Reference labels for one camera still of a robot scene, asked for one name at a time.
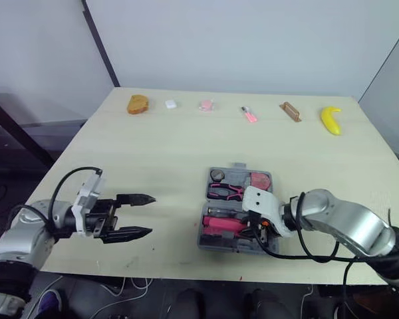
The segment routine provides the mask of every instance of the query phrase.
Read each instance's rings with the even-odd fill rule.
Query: light wood tabletop
[[[129,115],[133,94],[150,99],[149,111]],[[178,107],[168,110],[173,99]],[[200,101],[213,99],[215,109],[202,112]],[[279,107],[288,101],[300,112],[295,123]],[[258,117],[249,123],[240,110]],[[323,126],[320,111],[336,106],[341,136]],[[282,201],[302,191],[325,188],[339,199],[367,206],[399,226],[399,161],[350,97],[281,96],[115,88],[81,128],[28,203],[49,199],[61,177],[84,165],[103,169],[100,198],[118,193],[146,193],[157,199],[143,207],[117,210],[117,227],[153,228],[144,238],[104,245],[73,235],[59,241],[43,270],[154,278],[245,280],[340,284],[345,263],[318,264],[268,256],[204,251],[197,246],[205,183],[212,166],[234,162],[269,171],[274,194]],[[59,199],[73,202],[88,173],[64,185]],[[331,253],[334,240],[303,232],[314,254]],[[296,236],[279,240],[281,253],[302,255]],[[340,256],[352,256],[344,247]],[[367,265],[354,265],[349,284],[382,284]]]

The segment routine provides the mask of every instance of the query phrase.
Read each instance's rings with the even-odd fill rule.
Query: table leg
[[[51,155],[36,141],[33,140],[30,135],[26,133],[0,106],[0,126],[4,128],[9,134],[11,134],[25,149],[33,154],[39,161],[45,164],[47,167],[52,167],[55,160]]]

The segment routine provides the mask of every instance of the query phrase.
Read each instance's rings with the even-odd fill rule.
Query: black shoe
[[[278,297],[268,290],[256,289],[244,298],[244,318],[292,319],[292,314],[279,302]]]
[[[203,295],[194,289],[182,291],[167,310],[167,319],[202,319],[205,318]]]

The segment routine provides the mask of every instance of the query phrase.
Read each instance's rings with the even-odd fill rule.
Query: bread
[[[143,96],[140,94],[135,94],[135,95],[132,95],[132,97],[128,103],[127,112],[129,114],[139,114],[139,113],[147,111],[148,105],[149,105],[149,101],[146,96]]]

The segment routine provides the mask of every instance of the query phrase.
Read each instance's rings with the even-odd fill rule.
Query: white cable
[[[148,282],[146,282],[146,286],[143,286],[143,287],[139,287],[138,285],[136,285],[135,283],[134,283],[134,280],[133,280],[133,278],[130,278],[130,280],[132,281],[132,285],[133,285],[133,287],[134,288],[136,288],[136,289],[139,289],[139,290],[143,290],[143,289],[146,289],[146,288],[148,288],[151,284],[152,284],[152,281],[153,281],[153,279],[151,278],[151,281],[148,283]]]
[[[131,301],[131,300],[141,299],[141,297],[145,296],[148,293],[148,287],[151,284],[151,282],[148,284],[148,279],[145,278],[145,287],[143,288],[143,289],[145,289],[145,292],[143,294],[141,294],[140,296],[133,297],[133,298],[129,298],[129,299],[124,299],[124,300],[121,300],[121,301],[113,302],[112,304],[107,304],[106,306],[103,306],[101,309],[97,310],[89,319],[93,319],[94,317],[96,317],[96,315],[99,312],[101,312],[102,310],[104,310],[104,309],[106,309],[108,307],[115,306],[116,304],[122,304],[123,302]]]
[[[300,319],[303,319],[303,304],[305,303],[305,298],[307,296],[310,296],[313,293],[313,285],[312,286],[312,291],[308,292],[307,294],[305,294],[303,296],[303,298],[301,299],[301,305],[300,305]]]
[[[346,305],[346,307],[348,308],[348,310],[350,311],[350,313],[351,313],[356,319],[359,319],[359,317],[358,317],[356,314],[354,314],[354,312],[352,311],[352,309],[350,309],[350,307],[348,306],[347,302],[345,302],[344,304]]]
[[[121,296],[123,290],[124,290],[124,286],[126,285],[126,277],[124,277],[124,279],[122,280],[122,284],[121,284],[121,289],[118,293],[113,292],[111,289],[109,289],[107,286],[105,286],[104,284],[101,284],[100,286],[105,289],[107,292],[109,292],[111,295],[113,295],[114,297],[119,297]]]
[[[28,315],[27,315],[27,319],[29,319],[30,315],[33,314],[33,311],[35,309],[35,307],[37,306],[37,304],[40,301],[41,296],[46,292],[46,290],[48,290],[51,286],[53,286],[54,284],[56,284],[60,279],[64,278],[64,276],[59,276],[57,279],[55,279],[54,281],[52,281],[50,284],[48,284],[46,286],[46,288],[43,289],[43,291],[40,293],[39,297],[37,298],[37,300],[35,301],[33,307],[31,307],[31,310],[29,311]]]

